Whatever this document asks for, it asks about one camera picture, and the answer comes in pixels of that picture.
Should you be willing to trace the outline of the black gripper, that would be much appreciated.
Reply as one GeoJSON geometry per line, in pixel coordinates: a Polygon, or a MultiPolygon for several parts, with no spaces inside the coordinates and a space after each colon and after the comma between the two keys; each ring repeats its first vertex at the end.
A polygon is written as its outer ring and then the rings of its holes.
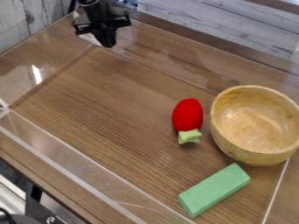
{"type": "Polygon", "coordinates": [[[107,48],[118,43],[118,29],[130,26],[130,10],[112,5],[111,0],[79,0],[83,14],[74,19],[78,35],[92,33],[107,48]]]}

